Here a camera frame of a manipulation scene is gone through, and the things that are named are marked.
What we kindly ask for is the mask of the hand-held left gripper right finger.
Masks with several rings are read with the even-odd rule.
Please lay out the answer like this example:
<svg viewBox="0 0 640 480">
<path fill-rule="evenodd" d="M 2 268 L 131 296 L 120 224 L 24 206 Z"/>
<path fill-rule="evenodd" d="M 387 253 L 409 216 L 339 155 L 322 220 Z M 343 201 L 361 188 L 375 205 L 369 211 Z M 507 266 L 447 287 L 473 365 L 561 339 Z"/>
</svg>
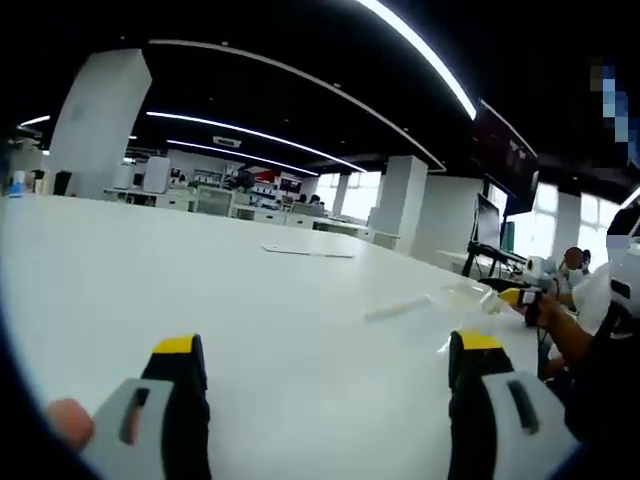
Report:
<svg viewBox="0 0 640 480">
<path fill-rule="evenodd" d="M 450 479 L 550 479 L 578 446 L 557 396 L 496 338 L 452 331 L 448 381 Z"/>
</svg>

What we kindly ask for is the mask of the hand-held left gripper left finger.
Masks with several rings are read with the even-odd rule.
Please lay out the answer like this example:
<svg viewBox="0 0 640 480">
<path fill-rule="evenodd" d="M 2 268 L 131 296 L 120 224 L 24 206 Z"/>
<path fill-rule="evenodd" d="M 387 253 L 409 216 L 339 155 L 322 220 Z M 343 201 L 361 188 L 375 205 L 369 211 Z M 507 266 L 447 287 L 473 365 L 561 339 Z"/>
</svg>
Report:
<svg viewBox="0 0 640 480">
<path fill-rule="evenodd" d="M 201 336 L 167 338 L 96 411 L 81 457 L 99 479 L 209 479 L 209 422 Z"/>
</svg>

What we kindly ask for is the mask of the person's right hand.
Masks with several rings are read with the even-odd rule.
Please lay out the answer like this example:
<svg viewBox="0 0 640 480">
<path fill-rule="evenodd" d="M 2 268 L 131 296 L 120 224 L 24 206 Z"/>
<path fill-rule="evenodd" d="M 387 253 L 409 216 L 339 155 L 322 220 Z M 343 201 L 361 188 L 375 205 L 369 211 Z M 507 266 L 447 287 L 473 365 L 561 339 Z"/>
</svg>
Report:
<svg viewBox="0 0 640 480">
<path fill-rule="evenodd" d="M 535 325 L 545 330 L 552 331 L 566 318 L 566 311 L 549 294 L 541 293 L 535 307 Z"/>
</svg>

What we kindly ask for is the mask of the person's left hand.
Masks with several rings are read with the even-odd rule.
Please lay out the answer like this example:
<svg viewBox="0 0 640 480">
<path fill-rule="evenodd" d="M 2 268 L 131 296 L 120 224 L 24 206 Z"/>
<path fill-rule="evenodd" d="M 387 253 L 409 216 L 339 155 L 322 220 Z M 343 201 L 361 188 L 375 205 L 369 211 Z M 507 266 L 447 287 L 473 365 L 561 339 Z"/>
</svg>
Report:
<svg viewBox="0 0 640 480">
<path fill-rule="evenodd" d="M 73 398 L 51 402 L 47 417 L 56 435 L 75 451 L 81 451 L 91 440 L 95 424 L 84 407 Z"/>
</svg>

